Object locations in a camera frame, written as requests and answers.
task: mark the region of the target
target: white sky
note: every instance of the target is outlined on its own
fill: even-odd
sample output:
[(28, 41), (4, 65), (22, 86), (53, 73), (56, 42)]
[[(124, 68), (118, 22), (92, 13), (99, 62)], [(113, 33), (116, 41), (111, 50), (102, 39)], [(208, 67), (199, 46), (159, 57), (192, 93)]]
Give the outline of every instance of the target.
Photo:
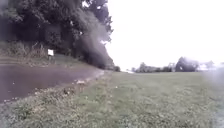
[(109, 0), (112, 42), (121, 68), (163, 66), (180, 56), (224, 61), (224, 0)]

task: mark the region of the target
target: grass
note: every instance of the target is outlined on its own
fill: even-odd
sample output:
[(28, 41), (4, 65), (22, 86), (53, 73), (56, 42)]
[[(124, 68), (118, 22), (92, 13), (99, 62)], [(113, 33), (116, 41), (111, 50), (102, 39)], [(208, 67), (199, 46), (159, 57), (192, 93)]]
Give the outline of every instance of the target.
[(2, 104), (2, 128), (211, 128), (221, 95), (200, 73), (108, 73)]
[(61, 54), (55, 54), (52, 59), (49, 59), (47, 49), (43, 45), (35, 48), (33, 46), (28, 47), (20, 42), (14, 44), (0, 42), (0, 64), (28, 64), (41, 67), (57, 65), (69, 68), (87, 65), (71, 56)]

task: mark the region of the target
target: treeline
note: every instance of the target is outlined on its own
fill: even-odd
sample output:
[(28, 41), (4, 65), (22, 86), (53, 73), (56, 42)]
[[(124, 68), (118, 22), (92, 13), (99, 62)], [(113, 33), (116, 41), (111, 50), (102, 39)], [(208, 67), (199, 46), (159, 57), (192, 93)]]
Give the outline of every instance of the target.
[(109, 42), (107, 0), (3, 0), (0, 40), (45, 46), (99, 68), (113, 67), (102, 41)]
[[(212, 61), (203, 63), (207, 69), (211, 69), (214, 65)], [(186, 57), (180, 57), (177, 63), (170, 63), (164, 67), (148, 66), (145, 63), (141, 63), (139, 68), (132, 68), (132, 72), (135, 73), (154, 73), (154, 72), (196, 72), (199, 71), (199, 67), (202, 63), (198, 61), (188, 59)]]

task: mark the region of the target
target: field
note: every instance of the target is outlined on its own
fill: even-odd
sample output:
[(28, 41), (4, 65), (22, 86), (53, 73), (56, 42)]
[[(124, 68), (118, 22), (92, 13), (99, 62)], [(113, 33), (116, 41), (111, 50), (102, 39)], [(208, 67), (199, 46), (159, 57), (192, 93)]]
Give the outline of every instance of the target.
[(1, 128), (218, 128), (222, 90), (203, 73), (108, 72), (0, 106)]

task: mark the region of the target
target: path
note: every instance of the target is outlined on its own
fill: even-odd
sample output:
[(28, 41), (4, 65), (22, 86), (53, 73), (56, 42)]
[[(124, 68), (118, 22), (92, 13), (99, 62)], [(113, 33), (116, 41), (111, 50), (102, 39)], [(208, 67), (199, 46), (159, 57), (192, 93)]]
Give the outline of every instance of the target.
[(91, 66), (69, 69), (62, 67), (30, 67), (0, 64), (0, 103), (14, 97), (25, 97), (36, 89), (46, 89), (102, 74)]

